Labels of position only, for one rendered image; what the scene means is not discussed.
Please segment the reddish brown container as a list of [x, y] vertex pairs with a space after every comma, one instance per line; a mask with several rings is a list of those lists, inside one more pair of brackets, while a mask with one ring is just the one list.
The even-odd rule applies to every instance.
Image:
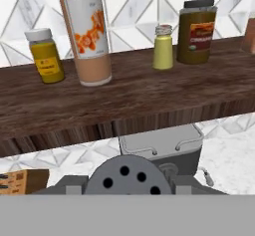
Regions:
[[241, 49], [245, 52], [255, 54], [255, 17], [248, 20]]

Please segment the yellow shaker with silver top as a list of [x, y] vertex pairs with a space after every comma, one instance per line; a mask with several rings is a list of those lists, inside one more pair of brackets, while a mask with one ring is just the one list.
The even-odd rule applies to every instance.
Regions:
[[158, 24], [155, 27], [153, 48], [153, 67], [157, 70], [169, 70], [173, 67], [172, 27]]

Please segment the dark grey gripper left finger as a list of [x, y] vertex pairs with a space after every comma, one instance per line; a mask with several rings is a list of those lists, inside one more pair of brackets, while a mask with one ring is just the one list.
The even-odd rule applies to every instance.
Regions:
[[37, 191], [40, 195], [83, 195], [89, 177], [87, 175], [65, 175], [55, 185]]

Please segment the brown spice jar black lid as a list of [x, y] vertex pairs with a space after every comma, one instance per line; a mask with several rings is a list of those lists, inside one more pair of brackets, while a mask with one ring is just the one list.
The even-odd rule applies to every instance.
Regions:
[[217, 7], [214, 0], [185, 1], [179, 12], [176, 60], [198, 65], [208, 61]]

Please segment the yellow spice jar white lid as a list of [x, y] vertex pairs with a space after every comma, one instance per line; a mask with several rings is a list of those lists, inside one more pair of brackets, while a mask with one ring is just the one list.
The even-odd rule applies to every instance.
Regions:
[[44, 84], [55, 84], [65, 78], [56, 43], [49, 28], [27, 31], [35, 66]]

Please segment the small grey lever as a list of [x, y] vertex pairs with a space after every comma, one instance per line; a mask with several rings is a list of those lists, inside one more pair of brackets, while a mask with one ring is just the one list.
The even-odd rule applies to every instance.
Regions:
[[198, 170], [201, 170], [203, 172], [206, 184], [209, 187], [213, 187], [214, 186], [214, 181], [213, 181], [210, 173], [208, 172], [208, 170], [206, 168], [204, 168], [204, 167], [201, 167], [201, 166], [198, 167]]

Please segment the dark wooden shelf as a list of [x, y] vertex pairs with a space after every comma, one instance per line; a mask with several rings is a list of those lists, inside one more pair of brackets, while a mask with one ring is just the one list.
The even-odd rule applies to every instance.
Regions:
[[45, 85], [32, 65], [0, 69], [0, 157], [255, 112], [255, 55], [215, 40], [203, 65], [157, 71], [150, 49], [111, 56], [112, 80], [81, 86], [73, 61]]

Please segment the light wooden box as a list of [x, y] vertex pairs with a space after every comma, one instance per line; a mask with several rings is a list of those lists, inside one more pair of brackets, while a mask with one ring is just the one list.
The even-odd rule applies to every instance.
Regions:
[[0, 173], [0, 195], [31, 194], [47, 187], [48, 169], [24, 169]]

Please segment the tall orange condiment bottle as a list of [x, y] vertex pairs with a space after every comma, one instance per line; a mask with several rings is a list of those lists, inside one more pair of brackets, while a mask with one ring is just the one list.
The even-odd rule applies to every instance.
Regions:
[[112, 79], [102, 0], [60, 0], [80, 83], [101, 86]]

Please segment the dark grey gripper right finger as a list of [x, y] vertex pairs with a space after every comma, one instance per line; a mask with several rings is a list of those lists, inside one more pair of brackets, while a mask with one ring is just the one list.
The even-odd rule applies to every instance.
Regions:
[[202, 185], [193, 176], [177, 175], [171, 179], [171, 187], [176, 195], [224, 195], [224, 192]]

